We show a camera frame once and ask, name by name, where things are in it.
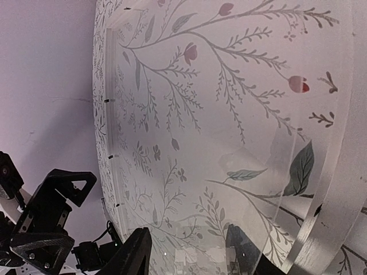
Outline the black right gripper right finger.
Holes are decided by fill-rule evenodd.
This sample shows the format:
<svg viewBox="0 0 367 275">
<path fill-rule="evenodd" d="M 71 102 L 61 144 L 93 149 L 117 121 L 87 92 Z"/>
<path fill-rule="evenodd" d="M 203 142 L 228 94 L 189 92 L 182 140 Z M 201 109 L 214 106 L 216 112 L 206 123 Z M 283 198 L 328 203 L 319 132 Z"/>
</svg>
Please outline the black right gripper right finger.
<svg viewBox="0 0 367 275">
<path fill-rule="evenodd" d="M 225 246 L 228 274 L 284 275 L 239 226 L 228 226 Z"/>
</svg>

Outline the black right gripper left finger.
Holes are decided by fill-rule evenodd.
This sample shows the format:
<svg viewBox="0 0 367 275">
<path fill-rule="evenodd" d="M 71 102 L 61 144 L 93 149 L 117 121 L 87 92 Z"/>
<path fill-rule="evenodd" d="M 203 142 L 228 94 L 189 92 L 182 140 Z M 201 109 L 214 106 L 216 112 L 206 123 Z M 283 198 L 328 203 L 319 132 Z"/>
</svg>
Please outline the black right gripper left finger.
<svg viewBox="0 0 367 275">
<path fill-rule="evenodd" d="M 137 228 L 96 275 L 148 275 L 151 248 L 149 228 Z"/>
</svg>

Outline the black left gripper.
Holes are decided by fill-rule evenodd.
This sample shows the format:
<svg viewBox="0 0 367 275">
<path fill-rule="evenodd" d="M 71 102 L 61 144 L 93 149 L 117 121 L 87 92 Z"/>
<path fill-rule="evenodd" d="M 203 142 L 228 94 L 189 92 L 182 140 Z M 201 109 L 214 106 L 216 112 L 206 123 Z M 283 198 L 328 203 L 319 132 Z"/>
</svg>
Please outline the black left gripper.
<svg viewBox="0 0 367 275">
<path fill-rule="evenodd" d="M 96 181 L 92 172 L 54 169 L 25 202 L 24 181 L 10 155 L 1 152 L 1 198 L 15 199 L 23 211 L 16 222 L 1 213 L 1 243 L 10 242 L 10 250 L 40 272 L 60 272 L 75 244 L 60 224 L 72 211 L 67 200 L 80 207 Z"/>
</svg>

